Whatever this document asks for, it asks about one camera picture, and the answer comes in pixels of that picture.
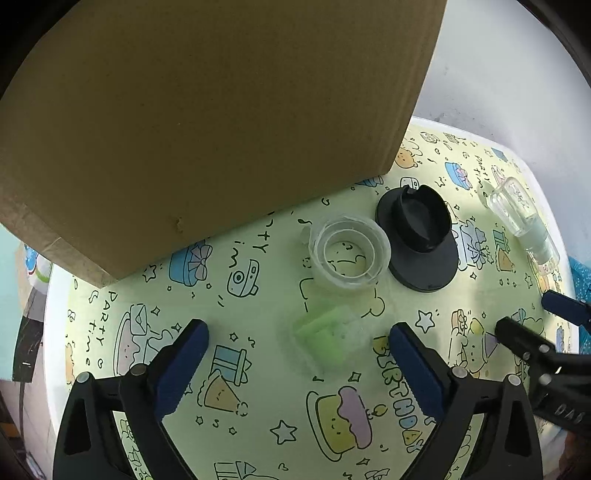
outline cardboard box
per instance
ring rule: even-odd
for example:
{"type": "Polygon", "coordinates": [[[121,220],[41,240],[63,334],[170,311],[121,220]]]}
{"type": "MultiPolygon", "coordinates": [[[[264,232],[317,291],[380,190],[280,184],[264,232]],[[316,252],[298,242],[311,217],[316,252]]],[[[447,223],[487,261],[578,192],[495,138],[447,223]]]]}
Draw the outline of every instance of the cardboard box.
{"type": "Polygon", "coordinates": [[[0,100],[0,222],[97,286],[386,173],[444,0],[82,0],[0,100]]]}

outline white wall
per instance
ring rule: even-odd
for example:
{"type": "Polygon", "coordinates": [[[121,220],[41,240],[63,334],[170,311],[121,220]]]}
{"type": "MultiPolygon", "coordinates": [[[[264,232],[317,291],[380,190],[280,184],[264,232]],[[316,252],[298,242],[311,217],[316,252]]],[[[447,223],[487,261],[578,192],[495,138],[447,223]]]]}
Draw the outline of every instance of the white wall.
{"type": "Polygon", "coordinates": [[[540,182],[569,255],[591,265],[591,88],[517,0],[448,0],[414,115],[514,150],[540,182]]]}

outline teal cloth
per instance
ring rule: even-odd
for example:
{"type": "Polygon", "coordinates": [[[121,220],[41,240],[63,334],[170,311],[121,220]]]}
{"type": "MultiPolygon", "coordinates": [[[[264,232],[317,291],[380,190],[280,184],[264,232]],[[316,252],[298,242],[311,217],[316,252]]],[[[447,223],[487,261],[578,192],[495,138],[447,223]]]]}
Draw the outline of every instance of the teal cloth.
{"type": "MultiPolygon", "coordinates": [[[[569,257],[569,265],[577,300],[591,303],[591,268],[573,257],[569,257]]],[[[579,327],[579,353],[591,353],[591,335],[583,327],[579,327]]]]}

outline transparent bottle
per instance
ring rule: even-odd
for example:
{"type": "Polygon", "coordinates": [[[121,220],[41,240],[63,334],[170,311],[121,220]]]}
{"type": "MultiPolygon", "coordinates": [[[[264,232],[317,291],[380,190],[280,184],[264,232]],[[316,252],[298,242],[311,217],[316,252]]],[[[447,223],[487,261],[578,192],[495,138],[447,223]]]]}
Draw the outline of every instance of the transparent bottle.
{"type": "Polygon", "coordinates": [[[542,275],[558,267],[560,256],[552,237],[534,202],[517,179],[508,177],[503,181],[488,197],[487,204],[507,230],[517,237],[542,275]]]}

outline table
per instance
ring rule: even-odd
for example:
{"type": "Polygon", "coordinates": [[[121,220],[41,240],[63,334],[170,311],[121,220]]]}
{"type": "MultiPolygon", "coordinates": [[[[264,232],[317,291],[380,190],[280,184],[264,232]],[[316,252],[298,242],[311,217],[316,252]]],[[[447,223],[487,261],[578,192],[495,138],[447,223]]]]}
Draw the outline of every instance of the table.
{"type": "MultiPolygon", "coordinates": [[[[484,378],[509,372],[527,377],[523,365],[491,335],[496,319],[505,315],[558,341],[565,351],[576,351],[576,329],[539,306],[541,289],[572,296],[573,287],[556,222],[527,166],[500,145],[420,119],[413,119],[402,147],[385,176],[272,212],[101,291],[55,269],[46,312],[46,332],[51,322],[55,338],[46,334],[46,358],[63,359],[67,335],[68,367],[46,361],[54,426],[67,397],[64,385],[76,374],[90,370],[111,376],[149,362],[196,317],[210,325],[210,349],[177,412],[164,424],[200,479],[220,480],[230,473],[281,480],[343,473],[397,478],[433,422],[384,355],[384,336],[395,321],[406,320],[450,364],[465,365],[484,378]],[[508,175],[527,179],[548,223],[561,255],[553,276],[536,278],[515,239],[482,203],[486,183],[496,186],[508,175]],[[321,300],[299,241],[302,227],[338,213],[373,217],[385,191],[417,182],[436,188],[449,203],[460,252],[455,279],[439,292],[421,294],[386,275],[351,301],[376,331],[372,345],[349,371],[326,378],[313,374],[290,348],[286,333],[321,300]],[[251,275],[239,274],[245,271],[251,275]],[[350,409],[338,415],[341,402],[350,409]],[[342,437],[326,428],[331,418],[342,437]],[[303,457],[310,459],[311,470],[298,461],[303,457]]],[[[344,247],[339,258],[356,261],[344,247]]],[[[147,472],[126,434],[126,421],[122,416],[118,421],[130,461],[143,478],[147,472]]],[[[475,417],[472,431],[479,421],[475,417]]],[[[539,421],[538,428],[542,439],[552,437],[551,426],[539,421]]],[[[474,435],[466,436],[451,478],[459,476],[474,441],[474,435]]]]}

